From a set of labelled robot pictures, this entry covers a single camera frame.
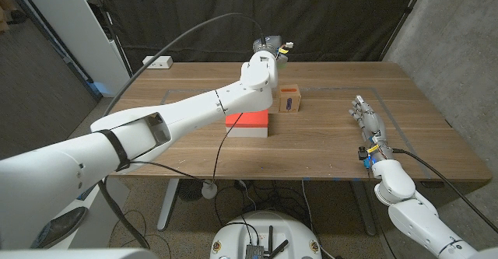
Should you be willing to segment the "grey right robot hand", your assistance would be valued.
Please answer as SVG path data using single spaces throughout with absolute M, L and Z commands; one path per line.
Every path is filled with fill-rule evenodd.
M 364 166 L 370 168 L 374 163 L 393 159 L 393 152 L 388 147 L 385 124 L 374 109 L 360 96 L 352 101 L 353 109 L 349 114 L 359 125 L 365 146 L 359 147 L 359 160 L 364 160 Z

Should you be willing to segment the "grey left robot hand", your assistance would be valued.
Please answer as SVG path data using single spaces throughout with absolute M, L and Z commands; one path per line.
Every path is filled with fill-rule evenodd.
M 283 42 L 281 36 L 267 36 L 265 37 L 265 42 L 262 42 L 261 39 L 255 40 L 252 47 L 254 53 L 258 51 L 272 53 L 276 58 L 277 66 L 283 67 L 288 61 L 286 54 L 293 46 L 292 41 Z

